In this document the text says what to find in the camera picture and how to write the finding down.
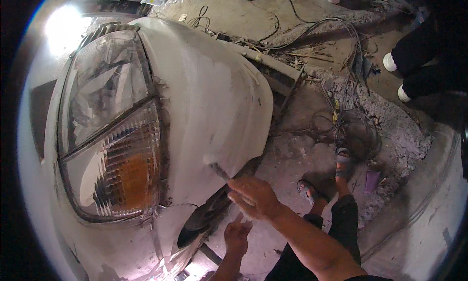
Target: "purple object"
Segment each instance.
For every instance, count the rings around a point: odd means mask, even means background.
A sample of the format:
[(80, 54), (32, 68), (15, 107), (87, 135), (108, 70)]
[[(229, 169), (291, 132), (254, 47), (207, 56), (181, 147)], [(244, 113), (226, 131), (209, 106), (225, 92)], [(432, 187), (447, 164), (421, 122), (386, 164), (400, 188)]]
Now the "purple object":
[(380, 172), (368, 170), (366, 175), (366, 185), (364, 186), (364, 193), (370, 194), (377, 188), (379, 184)]

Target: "white sneaker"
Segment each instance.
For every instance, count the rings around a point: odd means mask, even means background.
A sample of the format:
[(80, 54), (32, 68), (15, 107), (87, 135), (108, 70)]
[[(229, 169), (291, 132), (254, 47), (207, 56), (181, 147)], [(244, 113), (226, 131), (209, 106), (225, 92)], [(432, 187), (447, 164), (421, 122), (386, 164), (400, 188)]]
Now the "white sneaker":
[(396, 65), (395, 65), (395, 61), (393, 60), (392, 53), (387, 53), (383, 57), (383, 66), (389, 72), (393, 72), (396, 70)]
[(403, 102), (403, 103), (407, 103), (411, 100), (411, 98), (409, 98), (405, 91), (403, 90), (403, 85), (400, 86), (400, 88), (398, 89), (398, 98)]

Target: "black pants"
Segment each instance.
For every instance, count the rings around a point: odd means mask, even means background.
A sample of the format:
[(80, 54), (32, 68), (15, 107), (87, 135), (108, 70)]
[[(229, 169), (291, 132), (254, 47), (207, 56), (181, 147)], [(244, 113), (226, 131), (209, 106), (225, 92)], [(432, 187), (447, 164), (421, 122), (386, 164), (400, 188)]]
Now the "black pants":
[[(467, 91), (468, 38), (460, 38), (460, 30), (445, 28), (431, 15), (395, 45), (392, 57), (409, 98)], [(436, 56), (440, 59), (438, 64), (423, 67)]]
[[(314, 214), (305, 214), (304, 219), (322, 229), (323, 218)], [(361, 254), (358, 247), (358, 206), (352, 195), (343, 196), (331, 208), (331, 227), (329, 235), (341, 243), (360, 265)], [(281, 257), (265, 278), (273, 280), (317, 280), (317, 277), (296, 257), (293, 249), (286, 244)]]

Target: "white car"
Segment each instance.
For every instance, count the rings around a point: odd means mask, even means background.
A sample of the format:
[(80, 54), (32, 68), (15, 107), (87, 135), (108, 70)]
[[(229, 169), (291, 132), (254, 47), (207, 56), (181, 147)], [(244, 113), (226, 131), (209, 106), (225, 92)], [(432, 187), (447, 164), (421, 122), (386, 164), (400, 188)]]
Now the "white car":
[(244, 57), (155, 17), (102, 25), (68, 59), (47, 115), (55, 226), (90, 280), (156, 280), (187, 265), (263, 152), (272, 91)]

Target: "headlight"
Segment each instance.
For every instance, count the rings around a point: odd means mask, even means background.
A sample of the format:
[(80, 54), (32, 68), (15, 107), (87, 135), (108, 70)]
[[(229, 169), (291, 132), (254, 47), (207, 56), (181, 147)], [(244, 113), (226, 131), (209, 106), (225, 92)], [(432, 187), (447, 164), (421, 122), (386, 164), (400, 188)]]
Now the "headlight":
[(59, 163), (68, 198), (89, 221), (143, 214), (159, 203), (161, 135), (150, 72), (133, 30), (75, 55), (62, 96)]

